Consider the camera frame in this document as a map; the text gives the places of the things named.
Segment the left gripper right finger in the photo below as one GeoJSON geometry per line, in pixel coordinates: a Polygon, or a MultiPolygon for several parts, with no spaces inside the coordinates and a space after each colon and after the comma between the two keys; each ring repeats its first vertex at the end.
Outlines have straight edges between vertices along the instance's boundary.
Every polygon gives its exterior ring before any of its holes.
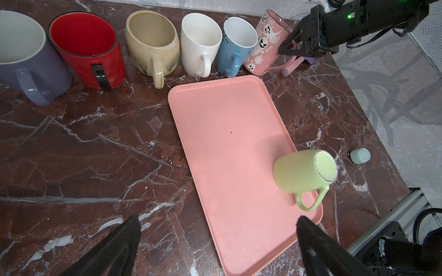
{"type": "Polygon", "coordinates": [[[360,261],[341,248],[308,217],[300,216],[297,235],[308,276],[372,276],[360,261]]]}

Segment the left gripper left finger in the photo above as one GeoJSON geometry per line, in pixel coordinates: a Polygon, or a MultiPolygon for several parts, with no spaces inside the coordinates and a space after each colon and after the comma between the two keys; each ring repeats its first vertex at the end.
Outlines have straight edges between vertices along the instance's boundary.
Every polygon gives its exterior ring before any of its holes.
{"type": "Polygon", "coordinates": [[[131,216],[97,246],[61,273],[63,276],[130,276],[140,241],[141,226],[131,216]]]}

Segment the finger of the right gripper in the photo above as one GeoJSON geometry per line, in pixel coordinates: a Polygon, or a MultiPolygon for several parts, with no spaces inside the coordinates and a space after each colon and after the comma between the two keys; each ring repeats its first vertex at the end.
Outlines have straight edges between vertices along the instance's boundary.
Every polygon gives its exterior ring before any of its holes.
{"type": "Polygon", "coordinates": [[[306,56],[301,39],[302,28],[298,25],[279,47],[279,54],[284,56],[306,56]]]}

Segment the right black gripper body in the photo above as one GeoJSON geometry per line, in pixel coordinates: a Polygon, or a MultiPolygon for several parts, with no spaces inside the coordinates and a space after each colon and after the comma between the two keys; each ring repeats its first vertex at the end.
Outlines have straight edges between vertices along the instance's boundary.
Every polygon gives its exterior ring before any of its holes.
{"type": "Polygon", "coordinates": [[[361,38],[376,33],[373,42],[392,30],[398,36],[414,31],[429,15],[429,1],[351,1],[326,13],[321,5],[300,22],[300,56],[318,58],[339,46],[363,45],[361,38]]]}

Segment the pink patterned mug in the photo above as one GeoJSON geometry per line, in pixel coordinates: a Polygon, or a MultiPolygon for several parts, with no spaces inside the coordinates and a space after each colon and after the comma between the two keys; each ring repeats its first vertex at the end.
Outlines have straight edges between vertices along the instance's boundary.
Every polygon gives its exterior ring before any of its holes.
{"type": "Polygon", "coordinates": [[[268,9],[256,27],[259,40],[244,63],[245,69],[256,76],[262,76],[273,70],[285,69],[295,62],[297,56],[291,56],[286,64],[272,66],[280,56],[279,47],[292,31],[279,15],[268,9]]]}

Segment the blue dotted mug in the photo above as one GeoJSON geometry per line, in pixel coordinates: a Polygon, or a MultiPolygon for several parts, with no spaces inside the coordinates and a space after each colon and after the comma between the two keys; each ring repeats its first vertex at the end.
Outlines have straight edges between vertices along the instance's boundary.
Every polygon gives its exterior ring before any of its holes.
{"type": "Polygon", "coordinates": [[[224,22],[222,36],[216,66],[219,73],[234,78],[259,38],[255,28],[239,17],[229,17],[224,22]]]}

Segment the white mug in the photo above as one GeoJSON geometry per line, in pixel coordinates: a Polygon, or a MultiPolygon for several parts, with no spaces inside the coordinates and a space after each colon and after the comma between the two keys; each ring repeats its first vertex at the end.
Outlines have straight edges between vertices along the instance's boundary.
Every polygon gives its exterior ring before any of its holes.
{"type": "Polygon", "coordinates": [[[181,22],[181,60],[186,73],[207,78],[221,42],[221,28],[211,17],[187,14],[181,22]]]}

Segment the light green mug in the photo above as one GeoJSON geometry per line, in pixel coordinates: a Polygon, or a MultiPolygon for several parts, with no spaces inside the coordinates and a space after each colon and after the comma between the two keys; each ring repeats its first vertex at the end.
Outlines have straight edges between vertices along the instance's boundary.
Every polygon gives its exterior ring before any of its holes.
{"type": "Polygon", "coordinates": [[[334,157],[322,149],[305,149],[279,157],[273,164],[273,178],[285,193],[294,194],[298,207],[311,212],[316,210],[338,178],[334,157]],[[316,201],[306,207],[302,201],[305,193],[319,191],[316,201]]]}

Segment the beige speckled round mug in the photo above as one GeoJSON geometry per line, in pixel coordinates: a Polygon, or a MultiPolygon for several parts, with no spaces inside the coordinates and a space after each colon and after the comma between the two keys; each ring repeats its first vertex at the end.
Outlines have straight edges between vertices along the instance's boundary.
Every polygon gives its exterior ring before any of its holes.
{"type": "Polygon", "coordinates": [[[125,44],[136,68],[162,89],[180,61],[180,41],[172,22],[153,11],[136,11],[126,20],[125,44]]]}

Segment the red mug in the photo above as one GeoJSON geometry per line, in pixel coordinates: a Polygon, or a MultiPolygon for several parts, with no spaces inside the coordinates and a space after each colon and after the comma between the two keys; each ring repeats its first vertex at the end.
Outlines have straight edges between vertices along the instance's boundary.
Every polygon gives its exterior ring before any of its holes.
{"type": "Polygon", "coordinates": [[[89,12],[55,17],[49,39],[77,77],[92,88],[109,92],[126,77],[122,49],[111,23],[89,12]]]}

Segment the lavender purple mug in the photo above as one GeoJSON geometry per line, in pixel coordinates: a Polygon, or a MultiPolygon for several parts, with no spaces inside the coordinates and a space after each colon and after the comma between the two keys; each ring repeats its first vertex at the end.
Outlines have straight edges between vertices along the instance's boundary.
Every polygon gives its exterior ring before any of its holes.
{"type": "Polygon", "coordinates": [[[67,92],[72,75],[43,27],[15,11],[1,11],[1,82],[47,106],[67,92]]]}

